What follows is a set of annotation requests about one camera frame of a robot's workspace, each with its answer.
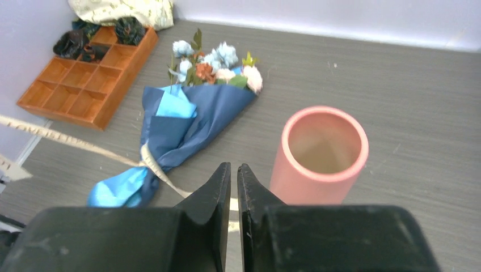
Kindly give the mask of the flower bouquet blue paper wrap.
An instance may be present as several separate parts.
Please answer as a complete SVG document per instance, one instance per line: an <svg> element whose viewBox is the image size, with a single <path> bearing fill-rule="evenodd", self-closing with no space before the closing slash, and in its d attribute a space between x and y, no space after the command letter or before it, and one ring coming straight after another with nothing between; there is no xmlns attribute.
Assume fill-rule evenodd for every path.
<svg viewBox="0 0 481 272"><path fill-rule="evenodd" d="M145 87L140 137L142 165L99 181L87 197L90 207L146 206L167 174L208 146L263 88L251 53L239 58L225 42L209 53L202 33L172 45L171 84Z"/></svg>

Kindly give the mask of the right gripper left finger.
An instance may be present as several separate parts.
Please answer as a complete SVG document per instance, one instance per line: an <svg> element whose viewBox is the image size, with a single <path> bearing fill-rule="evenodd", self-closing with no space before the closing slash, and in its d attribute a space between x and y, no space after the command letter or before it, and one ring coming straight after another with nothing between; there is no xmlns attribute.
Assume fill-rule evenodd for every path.
<svg viewBox="0 0 481 272"><path fill-rule="evenodd" d="M224 271L231 165L174 207L55 207L21 232L2 271Z"/></svg>

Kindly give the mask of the beige ribbon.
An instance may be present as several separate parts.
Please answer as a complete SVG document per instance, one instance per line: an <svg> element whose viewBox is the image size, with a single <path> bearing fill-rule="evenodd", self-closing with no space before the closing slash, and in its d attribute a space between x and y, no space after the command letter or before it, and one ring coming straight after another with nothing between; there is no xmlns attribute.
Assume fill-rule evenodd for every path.
<svg viewBox="0 0 481 272"><path fill-rule="evenodd" d="M183 198L191 195L175 186L166 175L167 163L161 162L161 156L172 155L174 162L179 162L189 155L180 149L183 141L180 127L175 126L166 133L156 132L160 122L167 117L154 116L149 125L145 125L146 136L140 147L139 162L132 161L114 152L96 146L92 143L47 129L14 118L1 116L1 124L7 127L28 132L51 141L62 143L89 152L103 155L107 158L127 164L130 169L117 176L108 178L96 184L91 191L87 204L92 207L141 207L147 205L153 198L160 183L165 183Z"/></svg>

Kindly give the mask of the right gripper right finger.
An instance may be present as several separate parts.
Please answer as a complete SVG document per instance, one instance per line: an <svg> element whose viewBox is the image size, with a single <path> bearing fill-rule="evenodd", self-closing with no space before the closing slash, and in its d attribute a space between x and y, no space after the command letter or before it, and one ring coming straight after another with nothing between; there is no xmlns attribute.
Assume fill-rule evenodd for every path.
<svg viewBox="0 0 481 272"><path fill-rule="evenodd" d="M414 216L393 205L287 205L237 173L244 271L439 271Z"/></svg>

